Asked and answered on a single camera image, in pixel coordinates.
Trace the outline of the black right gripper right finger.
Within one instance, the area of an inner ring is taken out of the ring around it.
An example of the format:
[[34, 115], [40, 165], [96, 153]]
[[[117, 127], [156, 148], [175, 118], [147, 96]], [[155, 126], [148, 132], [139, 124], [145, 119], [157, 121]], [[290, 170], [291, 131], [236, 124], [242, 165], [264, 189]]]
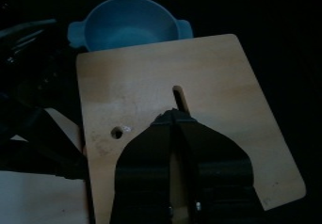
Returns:
[[191, 224], [267, 224], [250, 158], [238, 144], [179, 110], [175, 143], [187, 185]]

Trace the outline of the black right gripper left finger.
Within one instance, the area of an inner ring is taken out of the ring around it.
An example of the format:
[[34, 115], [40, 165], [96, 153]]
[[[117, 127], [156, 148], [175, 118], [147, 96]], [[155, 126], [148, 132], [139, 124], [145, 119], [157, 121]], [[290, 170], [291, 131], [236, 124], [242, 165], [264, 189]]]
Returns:
[[121, 151], [109, 224], [171, 224], [171, 125], [165, 111]]

